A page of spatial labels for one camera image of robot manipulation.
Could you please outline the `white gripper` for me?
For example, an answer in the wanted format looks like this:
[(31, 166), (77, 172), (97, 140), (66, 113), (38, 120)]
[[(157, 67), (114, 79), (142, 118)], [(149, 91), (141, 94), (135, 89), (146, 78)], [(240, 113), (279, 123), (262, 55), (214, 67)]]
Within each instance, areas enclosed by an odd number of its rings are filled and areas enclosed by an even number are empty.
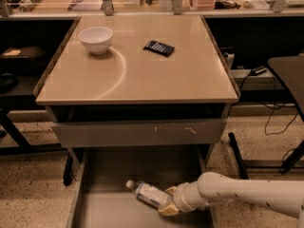
[(158, 209), (163, 216), (171, 217), (179, 212), (189, 213), (198, 208), (198, 188), (195, 183), (185, 182), (177, 187), (171, 186), (165, 192), (173, 195), (173, 203), (170, 202), (165, 207)]

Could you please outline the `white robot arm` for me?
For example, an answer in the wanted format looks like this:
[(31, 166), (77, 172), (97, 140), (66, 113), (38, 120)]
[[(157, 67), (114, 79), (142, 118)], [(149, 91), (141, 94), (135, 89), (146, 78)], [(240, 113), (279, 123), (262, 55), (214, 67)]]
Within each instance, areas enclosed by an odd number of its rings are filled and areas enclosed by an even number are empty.
[(297, 219), (304, 228), (303, 180), (237, 180), (215, 172), (205, 172), (196, 181), (165, 190), (169, 203), (158, 211), (163, 216), (189, 213), (225, 200), (241, 200)]

